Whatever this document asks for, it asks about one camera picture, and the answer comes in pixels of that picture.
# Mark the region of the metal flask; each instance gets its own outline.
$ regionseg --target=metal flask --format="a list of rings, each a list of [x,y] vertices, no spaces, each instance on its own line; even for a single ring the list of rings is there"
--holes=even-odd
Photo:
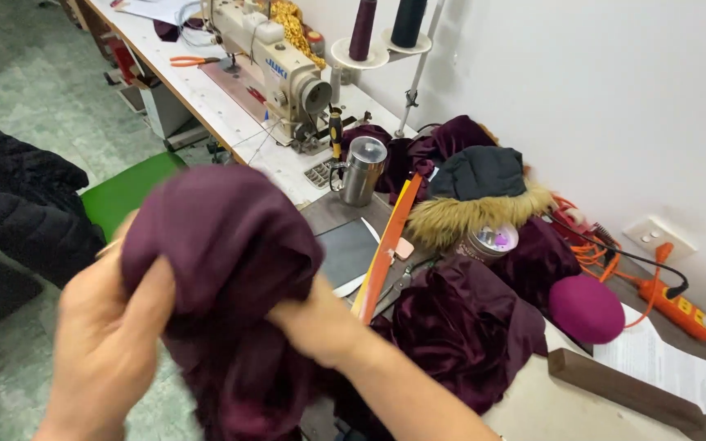
[[[383,173],[386,160],[386,146],[371,136],[359,136],[351,142],[348,161],[331,165],[328,185],[332,192],[339,192],[340,198],[352,206],[365,206],[372,201],[375,183]],[[344,169],[342,185],[332,183],[334,170]]]

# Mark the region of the juki sewing machine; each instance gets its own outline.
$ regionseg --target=juki sewing machine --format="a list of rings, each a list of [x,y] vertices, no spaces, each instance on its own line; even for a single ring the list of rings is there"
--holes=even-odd
[[[314,155],[328,148],[319,140],[328,133],[322,129],[327,127],[323,117],[327,116],[331,85],[320,79],[314,62],[285,40],[284,26],[269,20],[253,2],[210,0],[201,4],[206,27],[231,54],[225,71],[235,73],[232,76],[237,79],[244,76],[238,75],[240,70],[249,75],[247,91],[266,106],[268,120],[276,123],[269,129],[271,135],[299,153]],[[242,60],[241,55],[249,60]]]

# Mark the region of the white wall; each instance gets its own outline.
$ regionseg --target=white wall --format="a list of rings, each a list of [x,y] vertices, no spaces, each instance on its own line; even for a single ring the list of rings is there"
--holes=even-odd
[[[328,47],[350,35],[358,0],[297,3]],[[380,0],[376,33],[397,4]],[[401,115],[416,64],[359,85]],[[684,232],[699,252],[676,267],[706,310],[706,2],[447,0],[419,90],[410,125],[471,115],[626,249],[648,214]]]

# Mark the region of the metal pole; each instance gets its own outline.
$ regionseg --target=metal pole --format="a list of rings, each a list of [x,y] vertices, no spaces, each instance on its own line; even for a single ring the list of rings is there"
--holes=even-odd
[[[427,36],[432,40],[432,48],[435,46],[435,31],[438,29],[438,22],[440,21],[440,13],[443,11],[443,6],[446,5],[446,0],[438,0],[438,4],[435,6],[435,14],[432,16],[432,22],[429,24],[429,32]],[[397,138],[405,137],[405,125],[407,124],[407,117],[410,115],[410,108],[413,106],[413,102],[416,100],[418,95],[418,82],[421,80],[421,74],[424,73],[424,66],[427,63],[427,57],[431,51],[426,51],[421,54],[421,59],[418,61],[418,67],[416,67],[416,76],[413,77],[413,86],[410,87],[410,92],[407,96],[407,102],[405,104],[405,114],[402,116],[402,121],[399,122],[399,129],[394,132],[394,136]]]

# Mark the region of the orange pliers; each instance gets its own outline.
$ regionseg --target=orange pliers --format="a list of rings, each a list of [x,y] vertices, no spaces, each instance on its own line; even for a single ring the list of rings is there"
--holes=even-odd
[[[201,56],[174,56],[170,61],[170,65],[174,67],[190,67],[217,63],[220,59],[214,56],[211,58],[203,58]]]

